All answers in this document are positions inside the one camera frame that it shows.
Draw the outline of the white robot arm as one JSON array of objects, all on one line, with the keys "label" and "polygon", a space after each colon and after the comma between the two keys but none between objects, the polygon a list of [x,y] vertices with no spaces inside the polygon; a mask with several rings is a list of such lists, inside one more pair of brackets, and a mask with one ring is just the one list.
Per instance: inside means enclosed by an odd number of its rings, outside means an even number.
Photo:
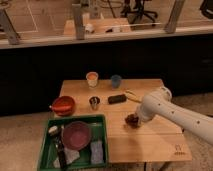
[{"label": "white robot arm", "polygon": [[175,105],[171,99],[172,93],[167,87],[159,87],[144,95],[134,113],[138,125],[160,115],[213,146],[213,118]]}]

